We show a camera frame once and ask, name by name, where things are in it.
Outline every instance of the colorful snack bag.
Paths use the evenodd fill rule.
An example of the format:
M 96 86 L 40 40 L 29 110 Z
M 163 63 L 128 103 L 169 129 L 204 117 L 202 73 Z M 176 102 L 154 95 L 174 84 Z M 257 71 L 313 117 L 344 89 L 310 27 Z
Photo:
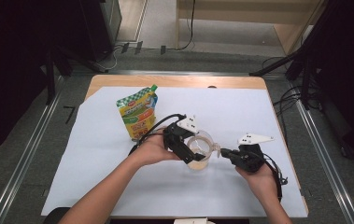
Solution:
M 133 140 L 138 140 L 154 125 L 156 89 L 157 86 L 153 84 L 151 88 L 146 87 L 116 102 L 128 134 Z

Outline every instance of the cup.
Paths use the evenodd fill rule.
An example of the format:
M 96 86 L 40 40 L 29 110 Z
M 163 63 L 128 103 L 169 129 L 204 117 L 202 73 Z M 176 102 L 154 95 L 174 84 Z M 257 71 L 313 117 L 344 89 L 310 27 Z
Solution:
M 200 130 L 198 134 L 189 138 L 187 146 L 193 153 L 199 153 L 205 158 L 200 161 L 191 161 L 188 163 L 192 170 L 203 170 L 208 165 L 209 158 L 218 144 L 214 143 L 209 133 Z

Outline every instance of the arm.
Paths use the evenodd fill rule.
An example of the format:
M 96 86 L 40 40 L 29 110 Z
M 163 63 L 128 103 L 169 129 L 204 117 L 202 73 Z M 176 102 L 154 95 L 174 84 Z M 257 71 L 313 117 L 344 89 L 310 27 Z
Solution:
M 161 135 L 151 136 L 72 206 L 60 223 L 105 223 L 138 169 L 165 160 L 179 158 L 173 152 L 164 149 Z
M 243 176 L 251 188 L 254 195 L 261 203 L 269 222 L 292 223 L 276 194 L 276 183 L 273 174 L 267 165 L 263 165 L 256 173 L 248 173 L 238 167 L 235 170 Z

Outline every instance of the wire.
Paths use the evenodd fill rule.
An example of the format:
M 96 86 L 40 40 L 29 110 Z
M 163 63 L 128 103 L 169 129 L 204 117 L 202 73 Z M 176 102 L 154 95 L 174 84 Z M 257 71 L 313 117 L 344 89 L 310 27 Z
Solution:
M 185 48 L 188 47 L 188 45 L 191 43 L 191 40 L 193 39 L 193 20 L 194 20 L 195 6 L 196 6 L 196 0 L 193 0 L 193 9 L 191 10 L 191 29 L 189 29 L 191 31 L 191 38 L 190 38 L 188 44 L 185 45 L 185 47 L 180 48 L 180 49 L 176 49 L 176 50 L 184 50 Z
M 107 68 L 107 67 L 103 67 L 103 66 L 102 66 L 101 64 L 99 64 L 99 63 L 95 63 L 95 64 L 98 65 L 98 66 L 100 66 L 100 67 L 102 67 L 102 68 L 105 69 L 106 71 L 112 70 L 113 68 L 116 67 L 116 65 L 118 65 L 118 58 L 116 58 L 115 53 L 116 53 L 116 51 L 118 51 L 119 49 L 121 49 L 121 48 L 118 48 L 118 49 L 113 50 L 112 55 L 113 55 L 113 58 L 115 59 L 115 63 L 113 64 L 113 66 Z
M 142 145 L 142 143 L 145 142 L 145 140 L 147 140 L 148 137 L 150 137 L 151 135 L 154 135 L 155 133 L 153 133 L 153 131 L 159 127 L 159 125 L 161 125 L 163 122 L 165 122 L 168 119 L 174 118 L 174 117 L 178 117 L 179 119 L 184 119 L 186 118 L 186 116 L 180 115 L 180 114 L 173 114 L 170 116 L 165 117 L 164 119 L 160 120 L 159 122 L 157 122 L 155 125 L 153 125 L 153 127 L 151 127 L 151 129 L 149 129 L 149 131 L 147 131 L 144 135 L 142 135 L 142 137 L 138 140 L 138 142 L 133 146 L 133 148 L 130 150 L 130 154 L 132 154 L 140 145 Z

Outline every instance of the white paper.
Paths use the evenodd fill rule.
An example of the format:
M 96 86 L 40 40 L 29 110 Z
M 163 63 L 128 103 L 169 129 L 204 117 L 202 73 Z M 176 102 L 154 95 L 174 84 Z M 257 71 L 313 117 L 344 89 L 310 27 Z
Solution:
M 105 87 L 81 105 L 42 215 L 72 206 L 126 158 L 134 145 L 116 101 L 140 87 Z M 261 144 L 289 180 L 282 205 L 290 217 L 307 217 L 288 152 L 265 90 L 162 88 L 156 120 L 171 114 L 195 115 L 197 126 L 221 147 L 237 149 L 245 133 L 273 136 Z M 141 168 L 123 192 L 113 217 L 265 217 L 248 184 L 230 161 L 213 153 L 203 171 L 183 161 Z
M 174 224 L 207 224 L 207 218 L 176 219 Z

